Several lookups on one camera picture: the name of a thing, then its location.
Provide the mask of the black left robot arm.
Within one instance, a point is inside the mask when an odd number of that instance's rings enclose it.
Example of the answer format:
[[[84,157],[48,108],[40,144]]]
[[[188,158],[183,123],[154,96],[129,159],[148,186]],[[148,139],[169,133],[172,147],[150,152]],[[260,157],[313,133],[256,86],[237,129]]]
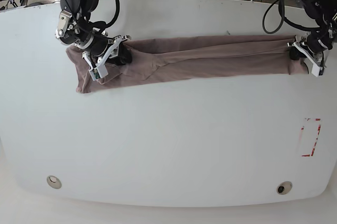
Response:
[[[312,63],[311,73],[319,77],[325,70],[325,62],[328,51],[332,50],[336,43],[336,0],[300,0],[303,4],[305,13],[313,19],[317,27],[304,27],[296,24],[285,17],[284,0],[275,1],[281,21],[276,30],[269,32],[263,24],[263,30],[267,34],[274,34],[287,23],[291,27],[304,31],[306,34],[295,38],[294,42],[289,43],[290,55],[294,59],[307,58]]]

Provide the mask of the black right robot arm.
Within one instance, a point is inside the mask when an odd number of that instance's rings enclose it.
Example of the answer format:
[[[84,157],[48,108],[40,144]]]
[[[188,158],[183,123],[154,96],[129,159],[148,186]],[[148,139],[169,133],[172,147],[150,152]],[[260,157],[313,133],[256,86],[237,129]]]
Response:
[[[115,0],[115,14],[110,22],[91,22],[91,13],[99,0],[60,0],[56,38],[65,45],[74,45],[87,53],[90,68],[102,61],[107,50],[118,37],[109,37],[104,32],[118,19],[120,0]]]

